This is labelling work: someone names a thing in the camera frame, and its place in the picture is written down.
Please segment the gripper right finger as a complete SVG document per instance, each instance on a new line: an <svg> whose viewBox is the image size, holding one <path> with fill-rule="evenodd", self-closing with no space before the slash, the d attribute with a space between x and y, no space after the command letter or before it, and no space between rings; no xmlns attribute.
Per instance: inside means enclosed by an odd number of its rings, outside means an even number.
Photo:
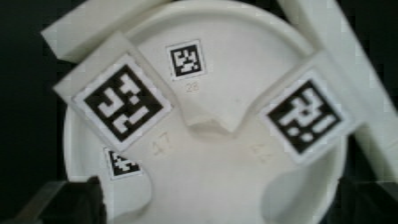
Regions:
<svg viewBox="0 0 398 224"><path fill-rule="evenodd" d="M340 224L398 224L398 183L342 179Z"/></svg>

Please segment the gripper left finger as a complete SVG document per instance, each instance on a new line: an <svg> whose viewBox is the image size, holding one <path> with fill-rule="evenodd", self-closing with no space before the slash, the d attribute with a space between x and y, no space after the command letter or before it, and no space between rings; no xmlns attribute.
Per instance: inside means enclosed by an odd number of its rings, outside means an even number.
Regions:
<svg viewBox="0 0 398 224"><path fill-rule="evenodd" d="M100 178L49 182L12 224L107 224Z"/></svg>

